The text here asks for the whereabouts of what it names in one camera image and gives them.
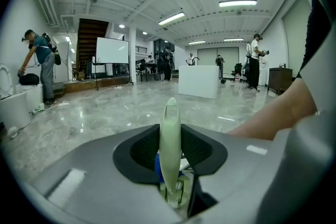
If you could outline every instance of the white toilet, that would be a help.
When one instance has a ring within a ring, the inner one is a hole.
[[[7,130],[22,129],[32,120],[27,102],[27,91],[14,94],[12,78],[8,68],[0,64],[0,121]]]

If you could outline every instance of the white sticker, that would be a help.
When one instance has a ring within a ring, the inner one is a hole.
[[[266,149],[261,148],[261,147],[256,147],[256,146],[253,146],[253,145],[247,146],[246,150],[252,151],[252,152],[260,154],[260,155],[266,155],[266,153],[267,153]]]

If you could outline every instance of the black pants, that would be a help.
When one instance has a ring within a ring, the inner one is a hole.
[[[170,80],[172,70],[170,69],[169,63],[163,66],[163,72],[164,72],[164,79]]]
[[[259,60],[250,58],[250,74],[248,78],[248,84],[253,87],[257,88],[259,84]]]

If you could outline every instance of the gray pants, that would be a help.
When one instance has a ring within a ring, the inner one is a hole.
[[[219,74],[218,74],[218,78],[222,79],[223,78],[223,65],[218,66],[219,67]]]
[[[43,85],[43,98],[48,100],[54,98],[52,80],[54,78],[55,55],[49,54],[41,65],[41,83]]]

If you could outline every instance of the wooden cabinet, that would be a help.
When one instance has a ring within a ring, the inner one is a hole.
[[[274,89],[277,94],[282,94],[292,84],[293,70],[288,68],[270,68],[267,90]]]

